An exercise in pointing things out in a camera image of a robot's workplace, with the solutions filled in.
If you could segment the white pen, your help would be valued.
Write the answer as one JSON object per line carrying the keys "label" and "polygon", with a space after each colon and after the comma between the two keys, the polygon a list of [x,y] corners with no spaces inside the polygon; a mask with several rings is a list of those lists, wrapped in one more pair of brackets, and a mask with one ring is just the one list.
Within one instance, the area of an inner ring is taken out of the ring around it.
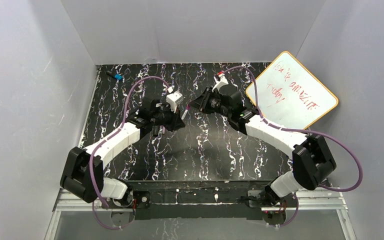
{"label": "white pen", "polygon": [[184,119],[186,118],[186,116],[187,116],[188,113],[189,113],[189,110],[186,109],[186,110],[183,112],[182,116],[181,116],[181,120],[184,120]]}

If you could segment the black orange-tipped marker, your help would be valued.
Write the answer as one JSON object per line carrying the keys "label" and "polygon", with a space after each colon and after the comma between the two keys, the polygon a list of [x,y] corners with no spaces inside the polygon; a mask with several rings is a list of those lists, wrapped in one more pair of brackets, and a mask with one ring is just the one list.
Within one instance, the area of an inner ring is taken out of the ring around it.
{"label": "black orange-tipped marker", "polygon": [[160,126],[159,125],[154,125],[152,127],[152,135],[154,137],[157,137],[159,135],[159,131],[160,131]]}

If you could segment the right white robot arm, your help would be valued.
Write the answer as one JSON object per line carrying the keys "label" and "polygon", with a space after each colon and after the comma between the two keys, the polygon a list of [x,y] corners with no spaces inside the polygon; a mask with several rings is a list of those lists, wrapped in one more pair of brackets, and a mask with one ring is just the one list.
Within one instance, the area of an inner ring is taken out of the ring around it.
{"label": "right white robot arm", "polygon": [[189,104],[203,114],[217,113],[227,118],[238,132],[262,140],[292,159],[292,169],[272,180],[257,197],[249,200],[275,205],[301,189],[316,189],[337,167],[325,138],[276,129],[262,120],[256,107],[246,107],[242,95],[231,84],[220,89],[207,87]]}

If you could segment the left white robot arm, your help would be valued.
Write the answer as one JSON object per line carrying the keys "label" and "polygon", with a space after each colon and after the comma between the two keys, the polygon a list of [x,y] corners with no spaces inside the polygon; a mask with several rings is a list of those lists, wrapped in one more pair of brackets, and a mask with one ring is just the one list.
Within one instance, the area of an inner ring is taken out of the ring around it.
{"label": "left white robot arm", "polygon": [[139,107],[128,113],[123,127],[85,148],[72,148],[62,171],[60,187],[86,203],[98,198],[127,200],[128,185],[105,177],[105,167],[149,133],[157,136],[160,128],[170,132],[184,128],[186,125],[179,110],[183,100],[183,95],[177,91],[167,95],[164,101],[145,98]]}

